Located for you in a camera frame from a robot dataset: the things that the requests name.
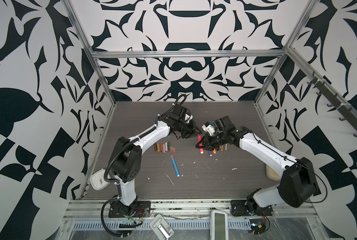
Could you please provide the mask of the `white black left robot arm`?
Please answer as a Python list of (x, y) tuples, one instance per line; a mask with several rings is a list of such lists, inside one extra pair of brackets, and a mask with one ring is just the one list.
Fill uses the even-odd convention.
[(140, 172), (142, 155), (159, 140), (176, 133), (180, 133), (177, 139), (202, 133), (190, 110), (180, 104), (158, 115), (154, 124), (140, 134), (118, 139), (103, 174), (104, 181), (117, 185), (118, 191), (118, 197), (109, 201), (109, 217), (133, 216), (137, 205), (134, 179)]

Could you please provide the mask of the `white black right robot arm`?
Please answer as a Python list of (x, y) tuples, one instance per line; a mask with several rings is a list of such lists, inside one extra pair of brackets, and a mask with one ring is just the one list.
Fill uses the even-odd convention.
[(298, 208), (318, 192), (316, 174), (307, 158), (298, 159), (276, 149), (252, 130), (237, 128), (228, 116), (207, 122), (201, 128), (204, 136), (196, 145), (198, 149), (218, 151), (222, 145), (234, 145), (261, 160), (280, 177), (279, 184), (258, 189), (245, 201), (231, 201), (233, 216), (264, 216), (273, 205), (282, 203)]

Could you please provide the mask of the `pink red highlighter pen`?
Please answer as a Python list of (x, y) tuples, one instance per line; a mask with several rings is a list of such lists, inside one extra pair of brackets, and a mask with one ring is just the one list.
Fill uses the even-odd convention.
[(204, 150), (202, 148), (202, 142), (201, 142), (201, 135), (198, 135), (197, 138), (198, 138), (199, 151), (200, 151), (201, 154), (204, 154)]

